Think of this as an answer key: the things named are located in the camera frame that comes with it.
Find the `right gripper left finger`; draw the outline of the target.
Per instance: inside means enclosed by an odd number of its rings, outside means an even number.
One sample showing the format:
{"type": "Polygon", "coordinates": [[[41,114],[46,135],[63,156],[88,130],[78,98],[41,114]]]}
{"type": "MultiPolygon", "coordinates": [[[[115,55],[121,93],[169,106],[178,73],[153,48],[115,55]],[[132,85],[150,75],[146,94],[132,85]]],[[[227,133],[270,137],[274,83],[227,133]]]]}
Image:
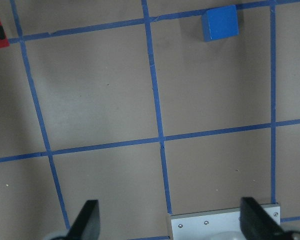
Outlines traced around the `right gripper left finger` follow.
{"type": "Polygon", "coordinates": [[[66,240],[98,240],[100,236],[99,201],[87,200],[65,236],[66,240]]]}

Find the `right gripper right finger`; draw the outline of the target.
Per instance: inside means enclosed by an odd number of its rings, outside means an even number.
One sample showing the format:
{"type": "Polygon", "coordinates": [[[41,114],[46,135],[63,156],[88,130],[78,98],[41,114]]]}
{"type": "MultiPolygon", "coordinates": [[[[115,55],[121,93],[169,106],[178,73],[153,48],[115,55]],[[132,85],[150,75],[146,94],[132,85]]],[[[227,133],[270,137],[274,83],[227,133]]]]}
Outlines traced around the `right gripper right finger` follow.
{"type": "Polygon", "coordinates": [[[289,240],[284,231],[253,197],[240,200],[240,230],[247,240],[289,240]]]}

